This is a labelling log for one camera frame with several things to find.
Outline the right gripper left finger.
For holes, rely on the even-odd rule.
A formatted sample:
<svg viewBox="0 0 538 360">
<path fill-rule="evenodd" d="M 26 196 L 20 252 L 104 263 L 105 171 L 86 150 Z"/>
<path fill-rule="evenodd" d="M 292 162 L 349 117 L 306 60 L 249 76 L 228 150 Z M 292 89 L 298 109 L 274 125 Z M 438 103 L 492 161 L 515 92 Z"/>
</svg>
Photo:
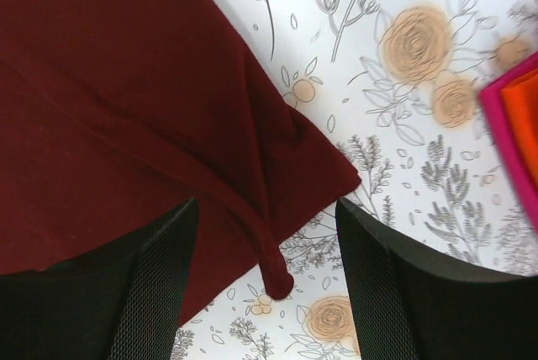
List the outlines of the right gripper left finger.
<svg viewBox="0 0 538 360">
<path fill-rule="evenodd" d="M 3 359 L 168 359 L 198 231 L 189 199 L 49 267 L 1 277 Z"/>
</svg>

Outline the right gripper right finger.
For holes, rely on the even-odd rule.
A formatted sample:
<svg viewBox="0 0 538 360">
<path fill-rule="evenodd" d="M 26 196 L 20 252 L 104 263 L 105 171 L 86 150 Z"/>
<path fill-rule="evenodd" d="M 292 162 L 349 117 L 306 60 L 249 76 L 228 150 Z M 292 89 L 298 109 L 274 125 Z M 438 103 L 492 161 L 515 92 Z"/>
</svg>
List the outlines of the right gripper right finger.
<svg viewBox="0 0 538 360">
<path fill-rule="evenodd" d="M 424 245 L 339 199 L 335 220 L 364 359 L 535 359 L 537 278 Z"/>
</svg>

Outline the dark maroon t shirt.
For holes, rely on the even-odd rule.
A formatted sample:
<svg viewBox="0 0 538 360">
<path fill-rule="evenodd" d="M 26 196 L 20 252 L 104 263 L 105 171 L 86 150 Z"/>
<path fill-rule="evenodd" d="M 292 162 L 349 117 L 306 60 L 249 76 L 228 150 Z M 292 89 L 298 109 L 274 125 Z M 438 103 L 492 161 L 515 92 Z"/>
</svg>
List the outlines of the dark maroon t shirt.
<svg viewBox="0 0 538 360">
<path fill-rule="evenodd" d="M 1 271 L 200 207 L 182 321 L 360 183 L 212 0 L 1 0 Z"/>
</svg>

